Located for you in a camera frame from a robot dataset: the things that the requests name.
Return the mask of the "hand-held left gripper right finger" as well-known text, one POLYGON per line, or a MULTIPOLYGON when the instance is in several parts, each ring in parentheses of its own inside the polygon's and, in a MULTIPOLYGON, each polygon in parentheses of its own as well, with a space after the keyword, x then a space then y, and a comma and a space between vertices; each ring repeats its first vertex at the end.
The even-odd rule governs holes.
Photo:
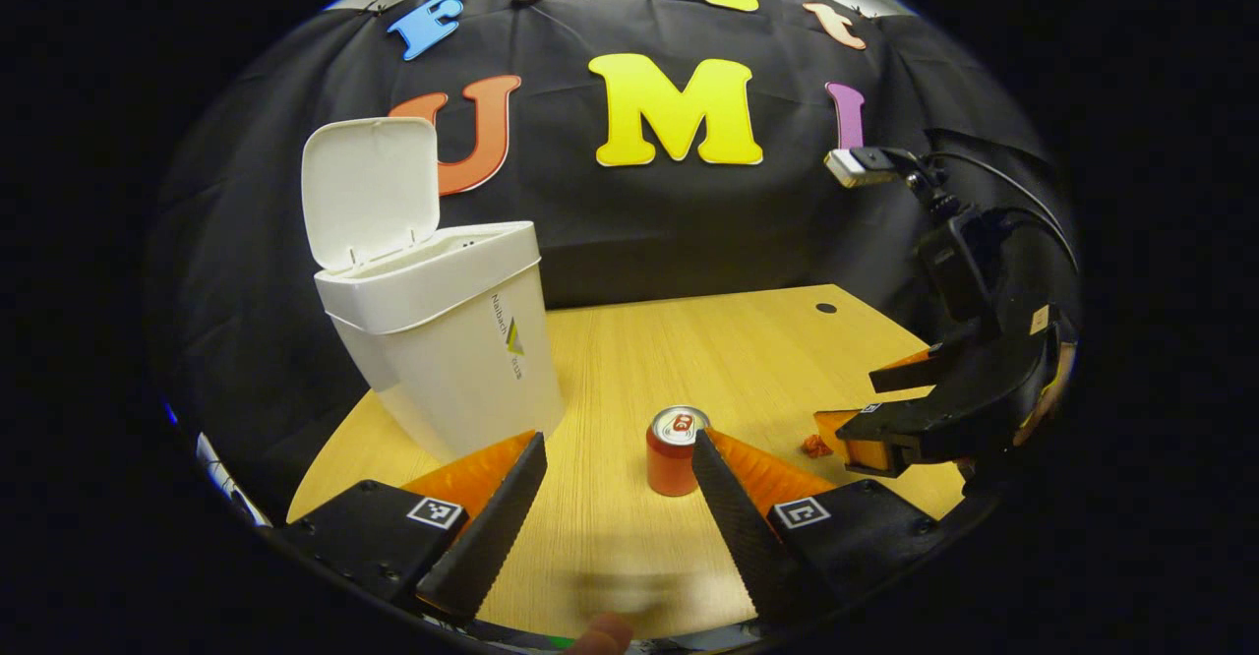
POLYGON ((764 626, 854 610, 969 529, 969 503, 934 519, 881 482, 835 486, 713 428, 691 466, 764 626))

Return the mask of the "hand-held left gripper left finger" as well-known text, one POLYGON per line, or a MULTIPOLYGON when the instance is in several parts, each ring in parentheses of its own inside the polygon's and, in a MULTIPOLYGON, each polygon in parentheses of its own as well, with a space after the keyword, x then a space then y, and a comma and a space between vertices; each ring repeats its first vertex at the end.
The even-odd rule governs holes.
POLYGON ((545 475, 544 436, 525 431, 402 487, 364 479, 286 525, 286 543, 376 601, 463 626, 545 475))

